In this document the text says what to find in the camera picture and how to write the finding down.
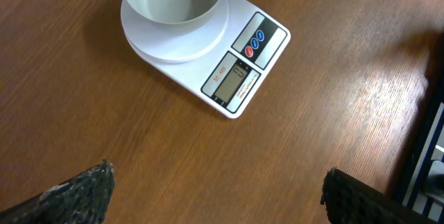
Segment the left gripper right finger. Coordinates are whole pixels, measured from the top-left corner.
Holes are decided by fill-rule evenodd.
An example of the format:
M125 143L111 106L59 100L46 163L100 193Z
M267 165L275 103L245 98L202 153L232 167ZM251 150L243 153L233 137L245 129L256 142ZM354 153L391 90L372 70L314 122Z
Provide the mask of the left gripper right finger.
M323 180L321 205L331 224L436 223L337 168Z

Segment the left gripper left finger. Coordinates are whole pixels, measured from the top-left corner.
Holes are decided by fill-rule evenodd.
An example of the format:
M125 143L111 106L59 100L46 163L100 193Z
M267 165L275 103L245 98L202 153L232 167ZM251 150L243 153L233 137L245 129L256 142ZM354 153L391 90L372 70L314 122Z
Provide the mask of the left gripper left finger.
M1 212L4 223L82 223L105 220L115 186L107 160Z

